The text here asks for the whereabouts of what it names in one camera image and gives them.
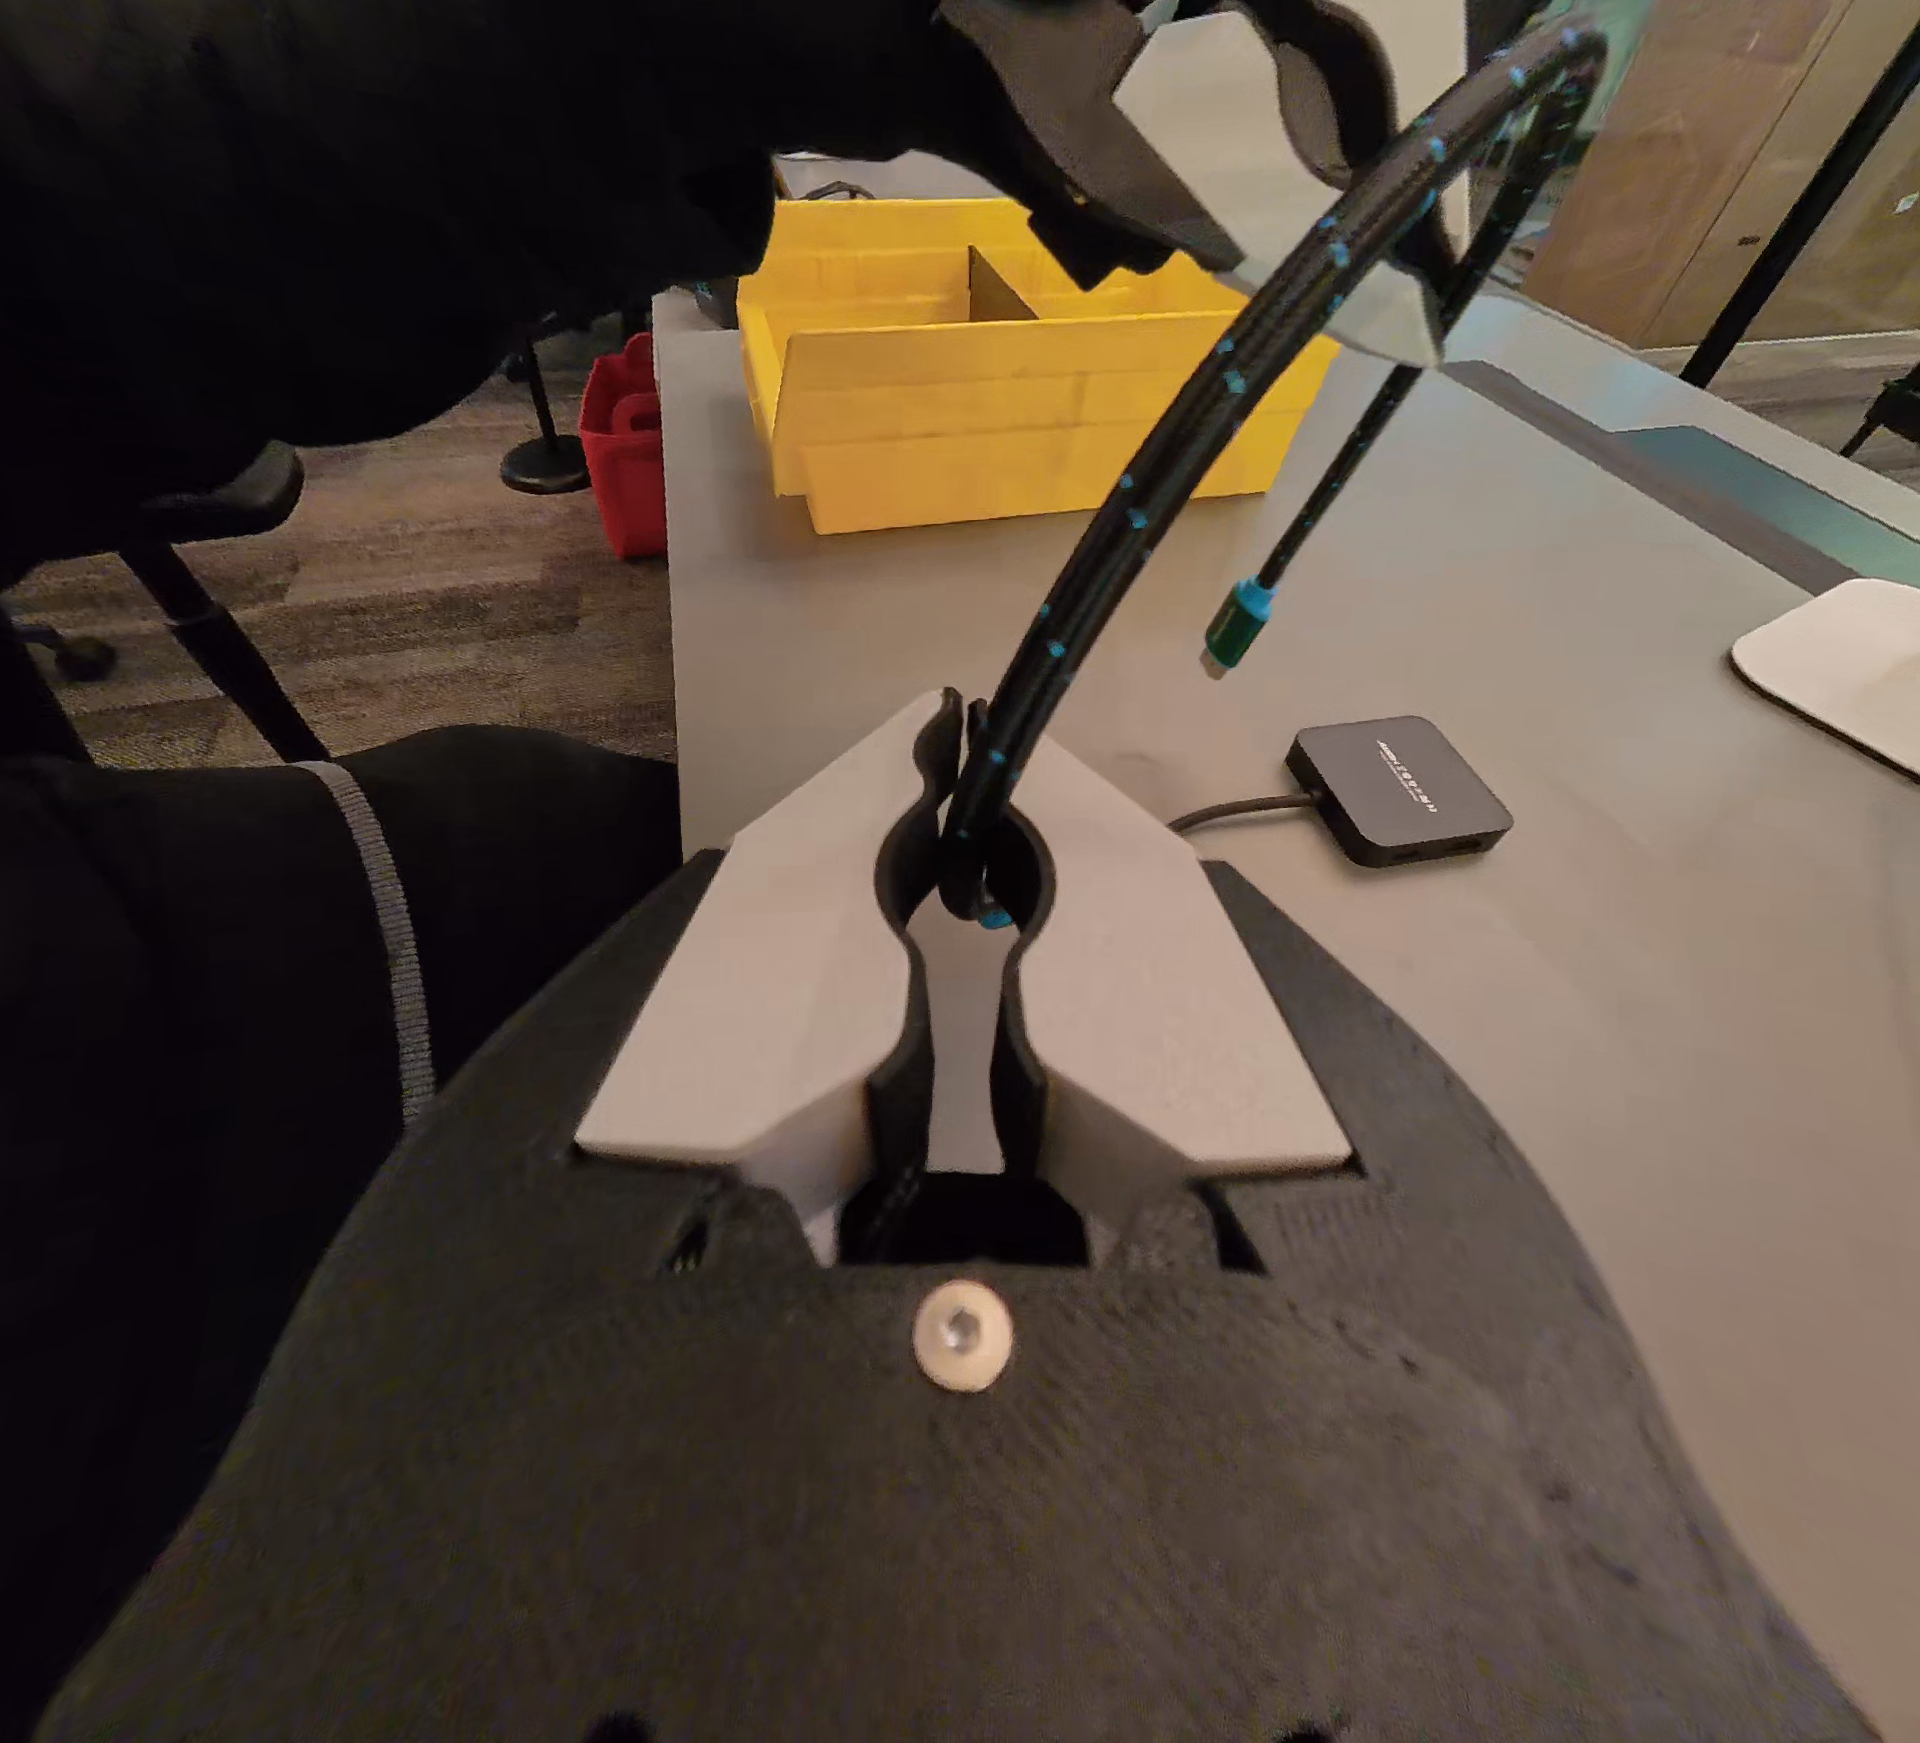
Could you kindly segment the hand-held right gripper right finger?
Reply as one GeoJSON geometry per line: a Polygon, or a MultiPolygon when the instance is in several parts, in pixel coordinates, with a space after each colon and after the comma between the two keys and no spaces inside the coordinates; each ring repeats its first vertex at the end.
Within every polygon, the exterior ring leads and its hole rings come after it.
{"type": "Polygon", "coordinates": [[[1353,1164],[1206,860],[1059,742],[1018,781],[986,885],[1018,930],[986,1060],[1018,1178],[1119,1232],[1179,1187],[1353,1164]]]}

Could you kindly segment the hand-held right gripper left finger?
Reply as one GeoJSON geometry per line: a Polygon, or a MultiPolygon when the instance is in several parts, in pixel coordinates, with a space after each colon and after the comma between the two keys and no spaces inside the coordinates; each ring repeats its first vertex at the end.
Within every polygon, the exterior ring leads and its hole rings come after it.
{"type": "Polygon", "coordinates": [[[930,1178],[936,1018],[911,915],[938,885],[965,700],[919,694],[734,831],[573,1147],[714,1166],[894,1256],[930,1178]]]}

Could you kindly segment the black adapter hub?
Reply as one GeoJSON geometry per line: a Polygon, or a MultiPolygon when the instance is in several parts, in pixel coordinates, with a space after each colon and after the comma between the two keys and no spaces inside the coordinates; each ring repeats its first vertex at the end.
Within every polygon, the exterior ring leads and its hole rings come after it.
{"type": "Polygon", "coordinates": [[[1513,829],[1429,716],[1295,727],[1286,777],[1357,871],[1482,860],[1513,829]]]}

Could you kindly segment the yellow plastic bin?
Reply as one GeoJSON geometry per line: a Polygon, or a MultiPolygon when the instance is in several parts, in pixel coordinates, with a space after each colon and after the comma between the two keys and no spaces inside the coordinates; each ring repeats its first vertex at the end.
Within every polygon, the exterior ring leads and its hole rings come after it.
{"type": "Polygon", "coordinates": [[[1239,304],[1179,254],[1076,286],[1018,202],[777,202],[742,283],[772,490],[814,536],[1097,509],[1239,304]]]}

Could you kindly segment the person's left forearm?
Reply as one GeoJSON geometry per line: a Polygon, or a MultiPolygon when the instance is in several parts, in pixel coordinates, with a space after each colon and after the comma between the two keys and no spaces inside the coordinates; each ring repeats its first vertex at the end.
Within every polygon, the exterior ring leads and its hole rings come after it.
{"type": "Polygon", "coordinates": [[[8,581],[591,309],[533,0],[8,0],[8,581]]]}

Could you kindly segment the person's left hand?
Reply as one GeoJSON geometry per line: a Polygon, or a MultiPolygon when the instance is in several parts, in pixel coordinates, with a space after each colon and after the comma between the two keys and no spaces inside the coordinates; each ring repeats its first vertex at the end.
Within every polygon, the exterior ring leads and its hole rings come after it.
{"type": "Polygon", "coordinates": [[[777,226],[777,153],[936,153],[1018,192],[995,68],[938,23],[938,0],[508,0],[557,33],[612,39],[589,63],[589,147],[602,173],[540,173],[589,192],[582,277],[598,309],[681,283],[760,273],[777,226]]]}

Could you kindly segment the cardboard box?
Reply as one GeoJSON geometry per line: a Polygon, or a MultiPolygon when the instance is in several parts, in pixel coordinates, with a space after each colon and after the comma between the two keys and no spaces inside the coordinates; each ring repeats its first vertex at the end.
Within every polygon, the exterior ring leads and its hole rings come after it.
{"type": "Polygon", "coordinates": [[[1699,347],[1920,0],[1651,0],[1521,295],[1617,347],[1699,347]]]}

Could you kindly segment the black tripod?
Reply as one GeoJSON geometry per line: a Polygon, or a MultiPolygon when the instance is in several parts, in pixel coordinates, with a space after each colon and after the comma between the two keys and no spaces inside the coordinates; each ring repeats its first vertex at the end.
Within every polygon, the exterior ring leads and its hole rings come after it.
{"type": "Polygon", "coordinates": [[[1877,81],[1865,90],[1860,113],[1841,122],[1810,186],[1792,202],[1785,226],[1764,240],[1756,266],[1730,286],[1730,301],[1713,309],[1699,350],[1678,364],[1683,389],[1706,389],[1722,364],[1736,350],[1752,324],[1767,309],[1800,248],[1819,234],[1854,173],[1871,156],[1884,132],[1900,120],[1906,94],[1920,81],[1920,30],[1893,56],[1877,81]]]}

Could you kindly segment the red plastic bin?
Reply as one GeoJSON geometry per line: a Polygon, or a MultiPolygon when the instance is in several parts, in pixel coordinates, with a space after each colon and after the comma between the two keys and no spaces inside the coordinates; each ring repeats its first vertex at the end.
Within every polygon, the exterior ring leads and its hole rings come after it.
{"type": "Polygon", "coordinates": [[[666,404],[653,329],[622,350],[591,356],[573,415],[589,490],[612,559],[667,559],[666,523],[666,404]]]}

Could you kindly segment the person's black clothing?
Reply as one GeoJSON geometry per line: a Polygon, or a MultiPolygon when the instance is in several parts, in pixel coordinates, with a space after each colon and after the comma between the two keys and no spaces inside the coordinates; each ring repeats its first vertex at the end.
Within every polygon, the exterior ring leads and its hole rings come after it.
{"type": "Polygon", "coordinates": [[[681,777],[547,727],[8,756],[0,842],[0,1733],[28,1736],[404,1128],[681,871],[681,777]]]}

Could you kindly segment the black round base stand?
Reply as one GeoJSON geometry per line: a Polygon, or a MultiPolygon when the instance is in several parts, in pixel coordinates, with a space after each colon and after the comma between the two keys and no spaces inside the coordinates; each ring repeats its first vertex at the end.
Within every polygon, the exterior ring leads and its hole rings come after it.
{"type": "Polygon", "coordinates": [[[540,426],[499,458],[499,483],[533,497],[589,495],[591,490],[589,444],[573,426],[557,421],[533,341],[518,347],[503,376],[526,389],[540,426]]]}

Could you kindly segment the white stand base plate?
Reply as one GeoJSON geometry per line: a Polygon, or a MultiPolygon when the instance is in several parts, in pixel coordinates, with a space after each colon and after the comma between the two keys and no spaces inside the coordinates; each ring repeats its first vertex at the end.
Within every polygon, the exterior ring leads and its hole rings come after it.
{"type": "Polygon", "coordinates": [[[1736,637],[1729,655],[1752,694],[1906,781],[1920,777],[1920,585],[1840,581],[1736,637]]]}

